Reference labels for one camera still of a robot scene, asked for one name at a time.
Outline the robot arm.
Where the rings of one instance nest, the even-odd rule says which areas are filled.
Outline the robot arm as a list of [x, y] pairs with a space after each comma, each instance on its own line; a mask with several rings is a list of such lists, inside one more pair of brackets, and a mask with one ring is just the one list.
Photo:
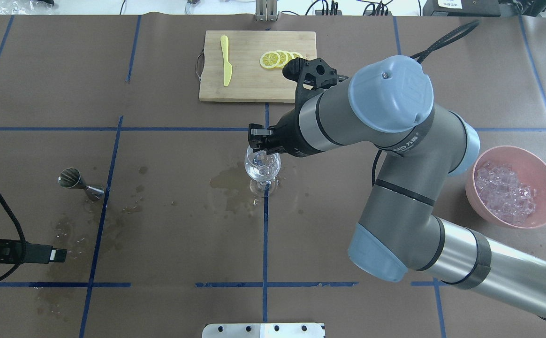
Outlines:
[[357, 267], [389, 282], [422, 271], [546, 321], [546, 261], [432, 214], [480, 141], [434, 103], [419, 62], [391, 56], [345, 77], [323, 59], [296, 58], [282, 75], [297, 84], [295, 107], [269, 128], [249, 125], [254, 152], [305, 157], [368, 141], [386, 154], [348, 249]]

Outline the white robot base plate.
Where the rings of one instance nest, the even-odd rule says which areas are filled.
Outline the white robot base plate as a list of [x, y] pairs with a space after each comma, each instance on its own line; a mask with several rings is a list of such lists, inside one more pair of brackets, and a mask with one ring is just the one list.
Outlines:
[[326, 338], [323, 323], [213, 323], [203, 338]]

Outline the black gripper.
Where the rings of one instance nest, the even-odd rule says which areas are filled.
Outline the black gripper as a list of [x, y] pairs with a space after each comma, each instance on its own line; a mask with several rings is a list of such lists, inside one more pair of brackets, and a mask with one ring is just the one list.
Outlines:
[[299, 114], [294, 110], [284, 114], [270, 128], [250, 123], [249, 141], [253, 153], [263, 151], [267, 155], [290, 154], [301, 158], [320, 153], [320, 150], [312, 147], [303, 137], [299, 128]]

